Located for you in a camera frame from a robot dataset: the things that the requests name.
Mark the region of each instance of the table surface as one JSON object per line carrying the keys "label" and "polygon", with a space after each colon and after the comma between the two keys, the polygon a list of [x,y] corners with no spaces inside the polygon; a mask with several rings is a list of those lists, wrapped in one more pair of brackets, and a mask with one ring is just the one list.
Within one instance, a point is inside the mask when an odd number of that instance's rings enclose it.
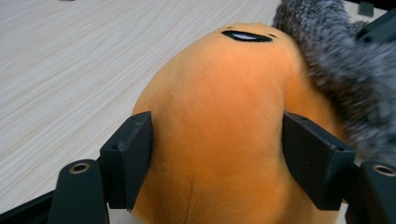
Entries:
{"label": "table surface", "polygon": [[[99,148],[155,72],[235,22],[271,24],[278,0],[0,1],[0,213],[55,188]],[[351,20],[358,7],[346,3]],[[111,210],[112,223],[134,223]]]}

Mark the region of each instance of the orange fabric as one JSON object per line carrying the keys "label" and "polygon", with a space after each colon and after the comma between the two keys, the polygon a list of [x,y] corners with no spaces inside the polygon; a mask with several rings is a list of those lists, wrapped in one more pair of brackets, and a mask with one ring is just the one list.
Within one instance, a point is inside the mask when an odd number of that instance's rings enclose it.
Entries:
{"label": "orange fabric", "polygon": [[[152,112],[154,146],[134,212],[148,223],[332,223],[290,176],[281,146],[285,110],[342,137],[330,101],[290,37],[230,27],[181,51],[140,95],[133,114]],[[276,37],[240,42],[227,29]]]}

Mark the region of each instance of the gray fuzzy fabric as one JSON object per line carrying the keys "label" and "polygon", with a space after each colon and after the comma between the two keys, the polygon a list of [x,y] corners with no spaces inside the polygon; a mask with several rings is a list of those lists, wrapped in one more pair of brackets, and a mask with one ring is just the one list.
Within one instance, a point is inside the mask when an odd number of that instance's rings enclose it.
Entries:
{"label": "gray fuzzy fabric", "polygon": [[364,24],[350,23],[341,0],[283,0],[273,26],[300,46],[358,156],[396,166],[396,44],[358,44]]}

